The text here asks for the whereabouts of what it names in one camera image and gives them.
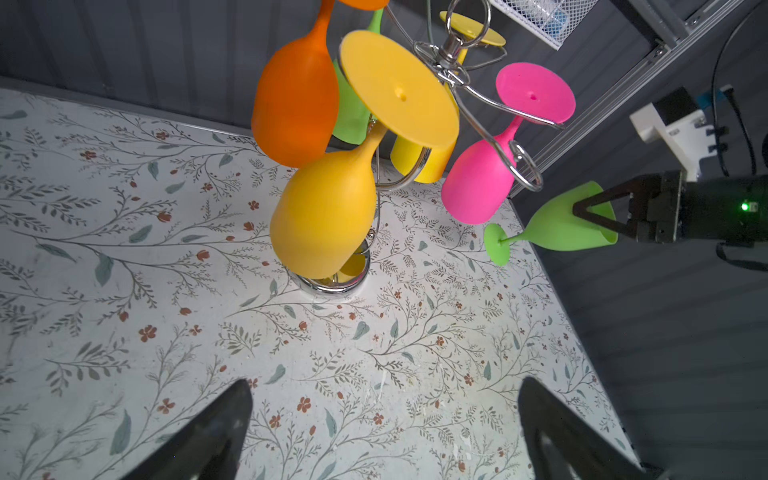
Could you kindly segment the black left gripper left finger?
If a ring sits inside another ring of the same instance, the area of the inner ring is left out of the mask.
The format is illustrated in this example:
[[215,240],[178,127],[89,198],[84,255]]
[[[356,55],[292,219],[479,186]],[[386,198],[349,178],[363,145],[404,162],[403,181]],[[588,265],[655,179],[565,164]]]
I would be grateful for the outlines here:
[[127,479],[233,479],[253,410],[246,380],[233,382]]

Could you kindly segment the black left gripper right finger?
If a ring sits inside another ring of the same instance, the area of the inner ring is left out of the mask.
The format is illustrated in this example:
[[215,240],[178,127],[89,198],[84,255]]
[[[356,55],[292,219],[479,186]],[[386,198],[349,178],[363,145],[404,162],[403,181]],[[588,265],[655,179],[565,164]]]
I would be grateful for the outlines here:
[[536,479],[663,477],[659,467],[628,460],[533,377],[522,381],[518,410]]

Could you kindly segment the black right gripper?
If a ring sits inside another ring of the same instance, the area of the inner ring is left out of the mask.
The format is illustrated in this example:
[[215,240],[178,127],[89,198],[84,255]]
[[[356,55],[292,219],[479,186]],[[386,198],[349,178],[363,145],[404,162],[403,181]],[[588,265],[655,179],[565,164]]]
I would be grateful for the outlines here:
[[[598,208],[628,198],[627,220]],[[728,177],[687,182],[680,171],[635,177],[577,201],[572,213],[617,234],[652,243],[767,240],[767,177]]]

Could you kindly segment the chrome wine glass rack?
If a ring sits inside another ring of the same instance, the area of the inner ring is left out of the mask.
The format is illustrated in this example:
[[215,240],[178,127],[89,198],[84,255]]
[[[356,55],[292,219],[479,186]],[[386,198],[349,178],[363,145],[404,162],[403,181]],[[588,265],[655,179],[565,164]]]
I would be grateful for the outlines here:
[[[270,223],[273,249],[289,278],[303,291],[346,296],[370,271],[371,249],[381,231],[381,196],[401,190],[425,169],[434,149],[457,140],[465,118],[494,148],[524,188],[543,187],[541,171],[516,141],[506,147],[468,110],[461,92],[472,93],[462,49],[481,43],[490,23],[473,38],[449,31],[443,45],[410,41],[407,47],[367,30],[347,34],[340,45],[343,75],[373,115],[371,131],[353,150],[324,154],[289,180]],[[380,144],[393,132],[420,146],[411,169],[381,183]]]

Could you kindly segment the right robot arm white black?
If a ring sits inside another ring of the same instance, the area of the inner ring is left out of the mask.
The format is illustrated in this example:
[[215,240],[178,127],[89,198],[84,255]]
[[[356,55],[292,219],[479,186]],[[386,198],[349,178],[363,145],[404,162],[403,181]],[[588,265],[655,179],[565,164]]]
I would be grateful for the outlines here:
[[[627,197],[627,221],[591,209]],[[688,181],[681,171],[645,174],[574,203],[572,213],[637,242],[669,244],[714,240],[722,261],[765,272],[767,264],[727,256],[728,248],[752,249],[767,241],[767,176]]]

